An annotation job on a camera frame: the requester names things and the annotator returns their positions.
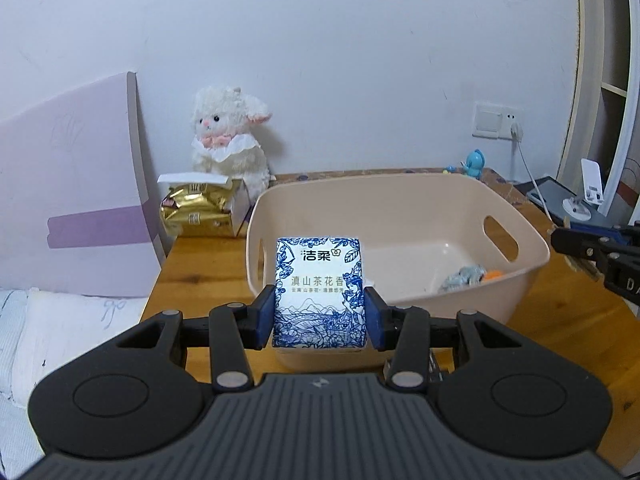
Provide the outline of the orange cloth item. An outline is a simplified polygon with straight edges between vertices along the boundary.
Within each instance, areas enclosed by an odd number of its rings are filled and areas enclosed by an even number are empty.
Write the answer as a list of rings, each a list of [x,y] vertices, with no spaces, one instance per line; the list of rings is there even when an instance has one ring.
[[[496,278],[502,278],[504,275],[503,271],[500,270],[488,270],[483,274],[482,281],[491,281]]]

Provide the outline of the green plaid scrunchie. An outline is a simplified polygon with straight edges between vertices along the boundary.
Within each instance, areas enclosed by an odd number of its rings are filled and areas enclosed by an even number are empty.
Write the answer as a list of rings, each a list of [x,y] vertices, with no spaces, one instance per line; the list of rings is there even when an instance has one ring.
[[[462,266],[456,273],[450,274],[440,284],[439,292],[452,292],[460,288],[480,284],[486,274],[484,266]]]

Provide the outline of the blue white tissue pack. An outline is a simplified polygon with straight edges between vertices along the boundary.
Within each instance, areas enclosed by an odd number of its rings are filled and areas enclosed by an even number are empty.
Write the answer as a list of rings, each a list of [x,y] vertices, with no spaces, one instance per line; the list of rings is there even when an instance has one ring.
[[[361,248],[355,237],[280,237],[274,287],[275,347],[366,345]]]

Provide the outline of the white phone stand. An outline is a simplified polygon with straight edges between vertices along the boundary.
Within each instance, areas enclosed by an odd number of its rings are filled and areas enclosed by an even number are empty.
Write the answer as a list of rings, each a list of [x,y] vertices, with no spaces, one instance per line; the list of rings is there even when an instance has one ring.
[[[588,222],[604,202],[600,166],[594,160],[583,158],[580,161],[580,169],[582,170],[582,195],[566,198],[562,205],[568,218],[578,222]]]

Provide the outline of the black small box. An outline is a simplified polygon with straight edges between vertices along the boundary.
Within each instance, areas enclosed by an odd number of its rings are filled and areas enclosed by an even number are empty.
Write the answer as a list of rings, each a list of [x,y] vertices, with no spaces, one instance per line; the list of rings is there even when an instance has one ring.
[[[390,368],[392,367],[393,360],[388,359],[385,361],[382,370],[382,376],[384,379],[390,378]],[[442,368],[437,361],[436,353],[431,350],[428,355],[428,378],[431,382],[442,382],[444,378],[449,374],[449,370]]]

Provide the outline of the white pillow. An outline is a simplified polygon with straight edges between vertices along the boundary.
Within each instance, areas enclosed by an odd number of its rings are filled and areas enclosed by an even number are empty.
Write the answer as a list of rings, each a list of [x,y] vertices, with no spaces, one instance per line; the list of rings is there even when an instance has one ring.
[[[138,324],[147,302],[31,289],[11,370],[14,404],[24,408],[43,377]]]

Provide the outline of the light blue bedsheet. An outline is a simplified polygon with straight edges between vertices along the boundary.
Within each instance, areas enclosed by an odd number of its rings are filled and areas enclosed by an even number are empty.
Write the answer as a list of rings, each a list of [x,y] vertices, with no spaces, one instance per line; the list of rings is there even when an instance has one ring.
[[[1,474],[21,477],[43,452],[30,426],[26,408],[14,400],[12,368],[26,318],[24,290],[2,289],[1,297]]]

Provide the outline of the beige plastic storage bin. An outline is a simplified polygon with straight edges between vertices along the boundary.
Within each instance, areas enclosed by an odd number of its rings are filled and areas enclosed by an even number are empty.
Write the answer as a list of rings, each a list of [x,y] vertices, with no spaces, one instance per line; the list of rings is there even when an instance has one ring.
[[[510,203],[461,174],[280,183],[258,198],[248,224],[250,290],[273,283],[278,238],[320,235],[358,238],[366,282],[391,306],[421,307],[436,318],[472,309],[508,322],[550,258],[544,238]],[[439,292],[462,266],[504,275]]]

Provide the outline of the blue toy figure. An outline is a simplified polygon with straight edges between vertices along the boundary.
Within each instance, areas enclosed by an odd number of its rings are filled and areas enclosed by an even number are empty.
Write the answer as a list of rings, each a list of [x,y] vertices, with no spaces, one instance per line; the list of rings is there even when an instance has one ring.
[[[460,167],[448,166],[442,170],[443,174],[465,174],[467,177],[480,180],[485,168],[486,159],[481,150],[474,150],[465,160],[460,162]]]

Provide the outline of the gold tissue pack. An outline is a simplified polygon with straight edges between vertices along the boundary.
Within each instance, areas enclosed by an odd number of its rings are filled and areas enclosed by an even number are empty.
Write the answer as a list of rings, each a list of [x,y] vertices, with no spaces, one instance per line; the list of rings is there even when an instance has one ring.
[[[232,188],[207,183],[173,185],[160,202],[160,221],[173,237],[235,236]]]

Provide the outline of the white plush lamb toy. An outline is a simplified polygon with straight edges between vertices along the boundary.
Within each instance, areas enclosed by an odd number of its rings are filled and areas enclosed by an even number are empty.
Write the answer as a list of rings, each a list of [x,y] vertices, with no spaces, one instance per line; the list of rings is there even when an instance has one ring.
[[[198,90],[192,115],[193,169],[243,180],[254,205],[268,190],[271,172],[252,128],[270,118],[268,106],[240,88]]]

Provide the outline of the white shelf frame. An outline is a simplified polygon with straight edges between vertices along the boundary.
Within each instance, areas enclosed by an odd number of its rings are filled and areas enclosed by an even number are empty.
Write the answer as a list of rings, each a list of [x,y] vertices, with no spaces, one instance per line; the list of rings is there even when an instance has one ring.
[[[639,0],[578,0],[574,101],[558,180],[582,192],[580,162],[599,164],[613,223],[639,218]]]

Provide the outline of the white wall socket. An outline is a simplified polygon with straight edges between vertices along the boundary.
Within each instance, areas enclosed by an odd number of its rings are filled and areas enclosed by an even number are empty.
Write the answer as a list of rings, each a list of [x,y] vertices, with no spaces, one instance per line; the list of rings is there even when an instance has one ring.
[[[483,102],[476,102],[473,115],[472,136],[489,140],[514,139],[514,126],[524,125],[524,110]]]

